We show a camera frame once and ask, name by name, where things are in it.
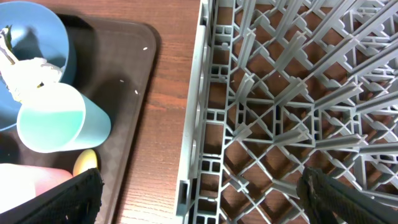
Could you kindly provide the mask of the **white tissue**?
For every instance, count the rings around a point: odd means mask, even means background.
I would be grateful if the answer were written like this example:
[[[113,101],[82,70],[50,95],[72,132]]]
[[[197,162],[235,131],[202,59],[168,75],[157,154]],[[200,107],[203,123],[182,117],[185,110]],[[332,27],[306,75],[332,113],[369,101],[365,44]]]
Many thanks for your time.
[[[11,27],[1,29],[1,78],[16,102],[46,85],[61,80],[63,70],[44,58],[18,60],[11,49]]]

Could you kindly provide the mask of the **light blue cup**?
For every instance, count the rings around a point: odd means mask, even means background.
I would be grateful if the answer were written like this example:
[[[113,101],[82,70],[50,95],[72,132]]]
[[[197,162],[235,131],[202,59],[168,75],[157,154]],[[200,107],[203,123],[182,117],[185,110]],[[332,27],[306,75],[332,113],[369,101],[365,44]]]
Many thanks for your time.
[[[30,92],[22,102],[16,126],[22,143],[40,153],[93,148],[104,143],[111,132],[108,114],[65,83]]]

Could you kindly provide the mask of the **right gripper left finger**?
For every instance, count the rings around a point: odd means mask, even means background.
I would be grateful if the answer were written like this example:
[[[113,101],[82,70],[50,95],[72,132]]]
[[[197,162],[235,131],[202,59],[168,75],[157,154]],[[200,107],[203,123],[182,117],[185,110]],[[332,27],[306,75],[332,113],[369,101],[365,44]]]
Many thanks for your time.
[[[1,214],[1,223],[94,223],[103,180],[92,168]]]

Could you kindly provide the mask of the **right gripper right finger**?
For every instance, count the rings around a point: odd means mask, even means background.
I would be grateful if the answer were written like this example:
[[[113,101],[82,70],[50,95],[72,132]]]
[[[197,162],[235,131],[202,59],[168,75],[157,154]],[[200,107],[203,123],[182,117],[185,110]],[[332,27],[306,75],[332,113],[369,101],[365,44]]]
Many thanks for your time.
[[[297,195],[310,223],[397,223],[397,196],[351,189],[320,169],[304,169]]]

